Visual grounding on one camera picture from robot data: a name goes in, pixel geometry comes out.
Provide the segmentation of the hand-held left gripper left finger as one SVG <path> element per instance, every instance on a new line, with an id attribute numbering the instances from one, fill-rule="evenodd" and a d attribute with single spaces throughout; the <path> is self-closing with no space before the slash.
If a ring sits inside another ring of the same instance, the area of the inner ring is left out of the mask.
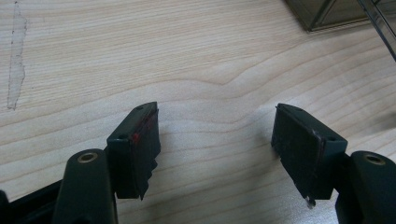
<path id="1" fill-rule="evenodd" d="M 161 152 L 155 102 L 134 108 L 106 140 L 66 164 L 51 224 L 118 224 L 117 199 L 143 199 Z"/>

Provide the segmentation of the strip of clear tape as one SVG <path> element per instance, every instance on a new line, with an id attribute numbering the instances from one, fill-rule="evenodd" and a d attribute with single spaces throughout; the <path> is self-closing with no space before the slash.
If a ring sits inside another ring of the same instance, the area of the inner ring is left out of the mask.
<path id="1" fill-rule="evenodd" d="M 27 33 L 28 20 L 21 14 L 19 0 L 14 0 L 13 24 L 10 43 L 10 62 L 8 71 L 7 108 L 15 110 L 21 95 L 25 79 L 23 64 L 24 39 Z"/>

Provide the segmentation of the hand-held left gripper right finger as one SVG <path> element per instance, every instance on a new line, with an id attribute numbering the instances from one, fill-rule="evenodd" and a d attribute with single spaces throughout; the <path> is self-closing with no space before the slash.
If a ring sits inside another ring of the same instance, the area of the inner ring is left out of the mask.
<path id="1" fill-rule="evenodd" d="M 396 162 L 347 140 L 303 109 L 276 106 L 271 146 L 312 206 L 338 192 L 339 224 L 396 224 Z"/>

